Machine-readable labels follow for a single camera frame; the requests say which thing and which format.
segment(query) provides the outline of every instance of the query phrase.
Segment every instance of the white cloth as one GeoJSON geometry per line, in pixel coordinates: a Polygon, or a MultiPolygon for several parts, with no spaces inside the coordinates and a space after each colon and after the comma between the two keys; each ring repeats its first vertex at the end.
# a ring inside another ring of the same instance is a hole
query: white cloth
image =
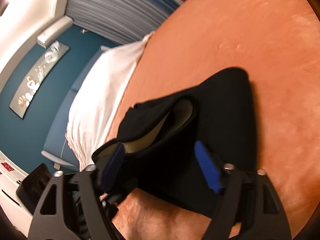
{"type": "Polygon", "coordinates": [[[152,33],[142,41],[110,49],[84,79],[69,111],[66,138],[82,171],[105,143],[124,91],[152,33]]]}

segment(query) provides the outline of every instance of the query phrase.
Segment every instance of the silver screw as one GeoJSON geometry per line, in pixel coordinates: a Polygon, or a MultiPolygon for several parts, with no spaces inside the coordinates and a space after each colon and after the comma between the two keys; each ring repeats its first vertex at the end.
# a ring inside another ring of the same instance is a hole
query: silver screw
{"type": "Polygon", "coordinates": [[[258,169],[258,170],[257,170],[257,173],[258,173],[258,175],[260,175],[260,176],[264,176],[264,175],[266,174],[265,170],[263,170],[263,169],[258,169]]]}
{"type": "Polygon", "coordinates": [[[96,169],[96,165],[91,164],[85,168],[86,171],[94,171],[96,169]]]}
{"type": "Polygon", "coordinates": [[[63,171],[56,171],[53,175],[55,177],[61,177],[63,175],[63,171]]]}
{"type": "Polygon", "coordinates": [[[228,171],[233,171],[235,169],[235,166],[233,164],[231,164],[231,163],[226,163],[224,165],[224,169],[228,170],[228,171]]]}

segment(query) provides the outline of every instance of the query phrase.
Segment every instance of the blue wall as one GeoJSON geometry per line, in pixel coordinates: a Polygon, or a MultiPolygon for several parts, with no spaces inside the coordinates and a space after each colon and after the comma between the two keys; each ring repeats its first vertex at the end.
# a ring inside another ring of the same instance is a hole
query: blue wall
{"type": "Polygon", "coordinates": [[[0,94],[0,150],[24,171],[30,173],[45,163],[54,171],[53,163],[41,155],[55,114],[66,93],[101,45],[114,47],[111,41],[94,33],[80,32],[73,26],[58,40],[70,50],[53,67],[35,94],[22,120],[9,104],[21,81],[45,51],[35,45],[17,66],[0,94]]]}

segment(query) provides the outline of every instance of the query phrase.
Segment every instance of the red sticker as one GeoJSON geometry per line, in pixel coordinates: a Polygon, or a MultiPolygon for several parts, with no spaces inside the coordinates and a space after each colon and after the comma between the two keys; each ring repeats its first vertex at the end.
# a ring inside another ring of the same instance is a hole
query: red sticker
{"type": "Polygon", "coordinates": [[[12,168],[8,163],[1,163],[1,164],[2,166],[5,167],[7,171],[14,171],[14,168],[12,168]]]}

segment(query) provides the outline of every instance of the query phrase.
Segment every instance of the air conditioner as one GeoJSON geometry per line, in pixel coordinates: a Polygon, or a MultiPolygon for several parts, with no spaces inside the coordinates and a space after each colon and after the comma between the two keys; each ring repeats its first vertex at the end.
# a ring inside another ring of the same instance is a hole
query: air conditioner
{"type": "Polygon", "coordinates": [[[63,16],[38,36],[38,44],[44,48],[48,48],[64,31],[69,29],[72,25],[73,20],[68,16],[63,16]]]}

